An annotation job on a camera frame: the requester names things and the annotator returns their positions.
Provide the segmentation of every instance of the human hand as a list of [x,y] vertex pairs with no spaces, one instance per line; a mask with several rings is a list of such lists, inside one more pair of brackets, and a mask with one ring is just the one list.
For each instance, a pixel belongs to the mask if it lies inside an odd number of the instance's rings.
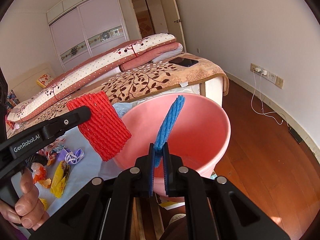
[[21,176],[20,188],[23,195],[16,203],[15,209],[0,200],[0,213],[4,219],[12,223],[21,223],[25,228],[37,230],[49,215],[44,211],[44,206],[38,198],[39,190],[33,184],[32,173],[28,168],[25,168]]

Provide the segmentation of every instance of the phone screen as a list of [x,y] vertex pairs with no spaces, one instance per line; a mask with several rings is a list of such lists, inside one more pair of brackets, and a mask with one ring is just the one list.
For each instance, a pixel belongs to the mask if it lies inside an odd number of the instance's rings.
[[194,64],[197,64],[198,61],[194,59],[189,59],[189,58],[183,58],[183,57],[176,57],[172,60],[169,61],[169,63],[177,64],[183,67],[191,67]]

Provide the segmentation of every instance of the screw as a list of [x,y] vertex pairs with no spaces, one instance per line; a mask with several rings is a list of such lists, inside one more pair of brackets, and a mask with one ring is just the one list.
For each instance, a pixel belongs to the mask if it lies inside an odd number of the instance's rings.
[[91,183],[95,186],[100,185],[101,182],[102,182],[102,179],[98,177],[91,180]]
[[132,168],[130,169],[130,172],[131,172],[132,174],[138,174],[138,173],[140,172],[140,169],[139,169],[138,167],[132,167]]
[[227,183],[227,179],[223,176],[219,176],[217,177],[217,182],[220,184],[226,184]]
[[181,166],[181,167],[178,169],[178,171],[179,171],[180,173],[187,173],[187,172],[189,171],[189,169],[188,169],[187,167],[185,167],[185,166]]

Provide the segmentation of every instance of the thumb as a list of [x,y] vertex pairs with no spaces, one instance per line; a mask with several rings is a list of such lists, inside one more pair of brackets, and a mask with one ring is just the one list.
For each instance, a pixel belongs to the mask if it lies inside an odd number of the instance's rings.
[[18,214],[15,212],[13,208],[11,208],[9,205],[7,205],[5,202],[0,200],[0,213],[4,217],[4,219],[12,222],[20,224],[21,220]]

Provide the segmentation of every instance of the wall socket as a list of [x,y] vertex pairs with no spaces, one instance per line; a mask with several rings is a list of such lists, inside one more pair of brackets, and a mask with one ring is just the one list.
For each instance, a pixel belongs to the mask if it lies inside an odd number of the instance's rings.
[[[261,71],[256,72],[255,69],[256,69],[257,67],[260,68]],[[283,80],[281,77],[277,76],[276,74],[273,74],[273,73],[271,73],[270,71],[266,70],[265,68],[260,67],[260,66],[258,66],[258,65],[256,65],[256,64],[251,63],[251,65],[250,65],[250,71],[256,73],[256,74],[259,75],[259,76],[262,76],[262,77],[265,78],[265,79],[268,79],[270,82],[272,82],[273,84],[275,84],[277,87],[279,87],[279,88],[281,88],[281,89],[283,88],[284,80]]]

